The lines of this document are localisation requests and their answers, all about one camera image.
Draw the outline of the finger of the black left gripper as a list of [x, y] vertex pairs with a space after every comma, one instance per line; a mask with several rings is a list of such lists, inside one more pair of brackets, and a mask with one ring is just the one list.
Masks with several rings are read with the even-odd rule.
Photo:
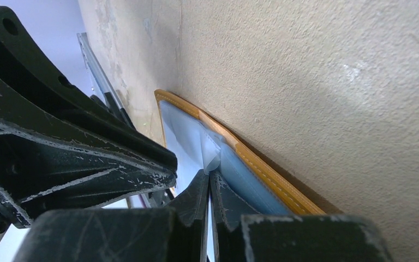
[[0, 78], [44, 111], [82, 129], [122, 145], [152, 143], [73, 85], [6, 6], [0, 6]]

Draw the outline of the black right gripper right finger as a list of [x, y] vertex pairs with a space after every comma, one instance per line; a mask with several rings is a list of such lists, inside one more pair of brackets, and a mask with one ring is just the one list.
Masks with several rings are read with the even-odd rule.
[[209, 177], [216, 261], [392, 261], [373, 222], [350, 215], [262, 215], [217, 171]]

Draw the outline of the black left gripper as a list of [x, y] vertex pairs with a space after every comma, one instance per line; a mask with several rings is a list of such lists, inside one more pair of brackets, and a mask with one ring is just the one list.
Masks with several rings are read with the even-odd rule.
[[174, 186], [176, 171], [176, 156], [146, 137], [121, 145], [52, 116], [0, 79], [0, 243], [48, 210]]

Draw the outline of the yellow leather card holder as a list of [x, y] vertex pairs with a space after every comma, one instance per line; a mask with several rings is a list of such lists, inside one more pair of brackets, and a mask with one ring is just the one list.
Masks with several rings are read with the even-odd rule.
[[157, 102], [166, 101], [176, 106], [197, 120], [202, 121], [212, 131], [222, 135], [229, 146], [241, 158], [254, 174], [275, 194], [290, 210], [299, 215], [324, 215], [326, 212], [313, 201], [283, 178], [257, 154], [250, 150], [246, 144], [225, 128], [218, 121], [206, 114], [203, 110], [185, 99], [165, 90], [155, 90]]

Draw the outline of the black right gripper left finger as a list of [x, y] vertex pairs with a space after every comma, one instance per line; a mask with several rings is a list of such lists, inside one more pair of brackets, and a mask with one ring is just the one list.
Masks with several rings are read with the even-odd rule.
[[42, 214], [15, 261], [206, 261], [210, 177], [198, 171], [164, 207]]

